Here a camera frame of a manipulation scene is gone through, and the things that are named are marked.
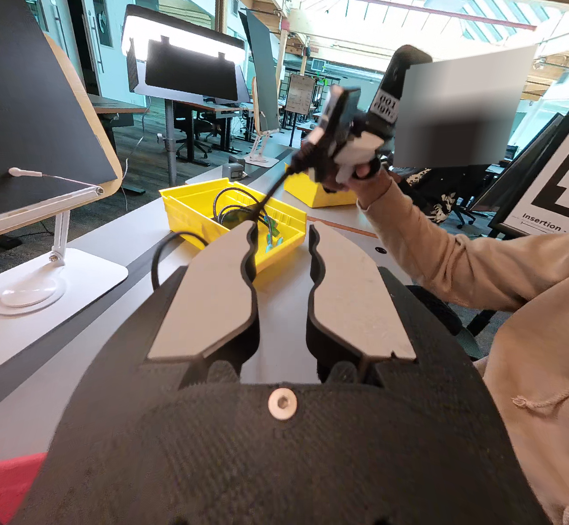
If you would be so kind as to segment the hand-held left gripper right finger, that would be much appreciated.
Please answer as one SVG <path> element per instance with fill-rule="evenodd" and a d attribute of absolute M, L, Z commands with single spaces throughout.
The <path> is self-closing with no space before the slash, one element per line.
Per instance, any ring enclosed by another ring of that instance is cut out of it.
<path fill-rule="evenodd" d="M 416 352 L 373 258 L 334 228 L 309 227 L 307 347 L 321 363 L 414 361 Z"/>

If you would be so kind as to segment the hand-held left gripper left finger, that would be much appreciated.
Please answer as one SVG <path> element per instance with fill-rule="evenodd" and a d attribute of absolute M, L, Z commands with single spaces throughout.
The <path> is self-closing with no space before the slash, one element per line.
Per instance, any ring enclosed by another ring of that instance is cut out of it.
<path fill-rule="evenodd" d="M 192 258 L 147 354 L 151 361 L 246 362 L 259 346 L 257 293 L 258 226 L 244 221 L 212 243 L 189 231 L 172 232 L 158 245 L 151 264 L 154 291 L 158 263 L 176 237 L 204 248 Z"/>

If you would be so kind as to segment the yellow plastic bin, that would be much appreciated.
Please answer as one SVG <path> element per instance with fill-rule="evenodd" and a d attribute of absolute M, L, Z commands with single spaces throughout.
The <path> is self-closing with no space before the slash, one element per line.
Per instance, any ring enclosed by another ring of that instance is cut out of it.
<path fill-rule="evenodd" d="M 249 186 L 220 178 L 160 191 L 172 232 L 189 231 L 207 243 L 246 220 L 265 195 Z M 257 272 L 302 245 L 307 214 L 279 200 L 267 202 L 258 220 Z"/>
<path fill-rule="evenodd" d="M 357 197 L 352 191 L 326 192 L 320 183 L 313 181 L 309 172 L 291 174 L 283 188 L 309 208 L 328 208 L 355 205 Z"/>

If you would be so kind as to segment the person's right forearm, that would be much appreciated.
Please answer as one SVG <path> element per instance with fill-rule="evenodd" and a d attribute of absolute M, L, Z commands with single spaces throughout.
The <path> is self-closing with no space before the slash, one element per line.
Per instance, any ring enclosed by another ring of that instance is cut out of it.
<path fill-rule="evenodd" d="M 430 222 L 393 179 L 377 201 L 359 207 L 401 268 L 441 300 L 513 311 L 536 297 L 518 259 L 521 245 L 447 233 Z"/>

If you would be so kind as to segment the person's right hand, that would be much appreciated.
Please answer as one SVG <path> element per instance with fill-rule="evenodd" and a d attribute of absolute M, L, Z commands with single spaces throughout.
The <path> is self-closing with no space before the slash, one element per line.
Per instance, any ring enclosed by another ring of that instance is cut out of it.
<path fill-rule="evenodd" d="M 345 183 L 338 182 L 337 173 L 332 172 L 324 179 L 322 186 L 329 192 L 352 191 L 360 206 L 367 207 L 386 193 L 392 183 L 390 174 L 383 167 L 374 174 L 370 168 L 369 163 L 355 166 Z"/>

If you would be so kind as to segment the whiteboard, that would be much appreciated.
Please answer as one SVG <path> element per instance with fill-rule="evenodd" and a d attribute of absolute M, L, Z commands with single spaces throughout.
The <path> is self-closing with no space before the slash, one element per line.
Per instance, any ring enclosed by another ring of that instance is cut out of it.
<path fill-rule="evenodd" d="M 316 80 L 311 76 L 291 73 L 284 109 L 293 114 L 308 116 Z"/>

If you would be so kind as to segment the black board on white stand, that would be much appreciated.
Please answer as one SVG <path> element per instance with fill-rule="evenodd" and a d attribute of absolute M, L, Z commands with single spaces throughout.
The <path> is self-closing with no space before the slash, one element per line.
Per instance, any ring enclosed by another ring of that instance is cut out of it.
<path fill-rule="evenodd" d="M 255 70 L 252 104 L 256 138 L 245 161 L 252 166 L 272 168 L 278 160 L 266 156 L 265 148 L 268 138 L 279 133 L 280 121 L 271 32 L 251 10 L 240 11 L 239 17 L 247 35 Z"/>
<path fill-rule="evenodd" d="M 20 177 L 11 167 L 102 186 Z M 65 53 L 25 0 L 1 0 L 1 234 L 55 218 L 48 254 L 1 274 L 1 317 L 37 314 L 63 299 L 79 309 L 123 282 L 127 268 L 67 248 L 71 210 L 115 193 L 118 158 Z"/>

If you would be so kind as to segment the black office chair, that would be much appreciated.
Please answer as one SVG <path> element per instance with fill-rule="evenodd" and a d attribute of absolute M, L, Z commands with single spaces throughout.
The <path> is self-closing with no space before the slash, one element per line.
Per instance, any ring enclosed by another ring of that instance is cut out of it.
<path fill-rule="evenodd" d="M 213 125 L 206 120 L 193 116 L 181 117 L 174 115 L 174 128 L 186 134 L 185 139 L 176 140 L 180 146 L 176 149 L 176 159 L 185 163 L 191 163 L 201 167 L 209 167 L 209 150 L 199 142 L 200 134 L 208 133 L 213 130 Z M 203 153 L 203 159 L 195 158 L 195 146 Z"/>

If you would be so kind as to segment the black framed sign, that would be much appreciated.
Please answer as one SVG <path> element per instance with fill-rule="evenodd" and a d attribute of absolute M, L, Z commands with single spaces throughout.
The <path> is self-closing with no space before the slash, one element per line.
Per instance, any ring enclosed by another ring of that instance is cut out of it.
<path fill-rule="evenodd" d="M 489 224 L 490 238 L 568 233 L 568 115 Z"/>

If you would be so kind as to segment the person's beige hoodie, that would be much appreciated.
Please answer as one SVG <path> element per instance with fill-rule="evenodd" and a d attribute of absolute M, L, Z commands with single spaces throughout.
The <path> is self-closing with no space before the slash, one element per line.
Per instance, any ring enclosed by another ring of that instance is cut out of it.
<path fill-rule="evenodd" d="M 473 241 L 473 308 L 511 313 L 483 379 L 548 517 L 568 524 L 568 236 Z"/>

